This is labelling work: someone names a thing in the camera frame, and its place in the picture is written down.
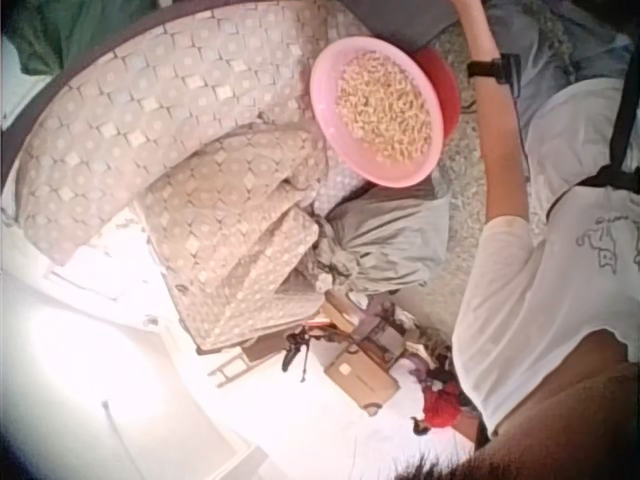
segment bowl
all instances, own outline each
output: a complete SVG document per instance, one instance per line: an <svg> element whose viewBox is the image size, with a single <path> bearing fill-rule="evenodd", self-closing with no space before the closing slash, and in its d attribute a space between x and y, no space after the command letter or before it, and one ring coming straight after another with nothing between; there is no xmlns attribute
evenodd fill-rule
<svg viewBox="0 0 640 480"><path fill-rule="evenodd" d="M336 106L338 83L344 66L354 57L377 52L397 63L413 80L431 117L431 142L426 151L407 163L387 163L355 138L342 121ZM329 45L313 65L310 82L311 104L316 121L338 158L366 179L387 187L402 188L425 179L436 167L444 142L442 111L431 82L422 69L403 51L371 37L348 37Z"/></svg>

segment gray cloth bag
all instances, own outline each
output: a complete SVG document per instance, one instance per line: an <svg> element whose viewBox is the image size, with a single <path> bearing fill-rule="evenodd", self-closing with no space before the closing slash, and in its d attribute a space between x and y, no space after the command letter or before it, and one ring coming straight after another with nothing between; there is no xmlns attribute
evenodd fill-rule
<svg viewBox="0 0 640 480"><path fill-rule="evenodd" d="M442 264L449 191L431 178L413 187L374 187L319 218L316 265L333 288L375 294L422 284Z"/></svg>

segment red bowl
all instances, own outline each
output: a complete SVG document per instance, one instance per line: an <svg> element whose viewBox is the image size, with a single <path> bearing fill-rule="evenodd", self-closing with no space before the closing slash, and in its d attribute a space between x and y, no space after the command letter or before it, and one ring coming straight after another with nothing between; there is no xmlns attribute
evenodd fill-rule
<svg viewBox="0 0 640 480"><path fill-rule="evenodd" d="M444 140L447 141L460 120L460 90L453 70L434 48L424 47L411 54L431 81L442 109Z"/></svg>

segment watch strap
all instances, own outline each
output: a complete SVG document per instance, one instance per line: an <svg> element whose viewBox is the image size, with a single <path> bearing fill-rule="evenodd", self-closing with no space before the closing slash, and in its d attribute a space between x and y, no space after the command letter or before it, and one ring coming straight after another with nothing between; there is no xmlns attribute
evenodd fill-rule
<svg viewBox="0 0 640 480"><path fill-rule="evenodd" d="M500 85L509 85L514 98L520 96L520 55L503 53L490 62L472 61L467 64L467 76L491 77Z"/></svg>

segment black strap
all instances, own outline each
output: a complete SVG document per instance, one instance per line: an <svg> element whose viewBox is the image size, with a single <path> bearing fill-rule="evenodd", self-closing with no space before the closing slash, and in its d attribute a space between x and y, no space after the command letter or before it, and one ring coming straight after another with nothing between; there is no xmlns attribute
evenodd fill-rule
<svg viewBox="0 0 640 480"><path fill-rule="evenodd" d="M613 133L609 141L609 163L598 170L598 173L585 178L577 185L583 187L612 187L640 195L640 166L633 172L622 169L629 150L631 134L638 116L640 105L640 36L631 55L629 68L624 79L620 106L613 125ZM552 204L547 212L547 220L551 211L566 195L564 192Z"/></svg>

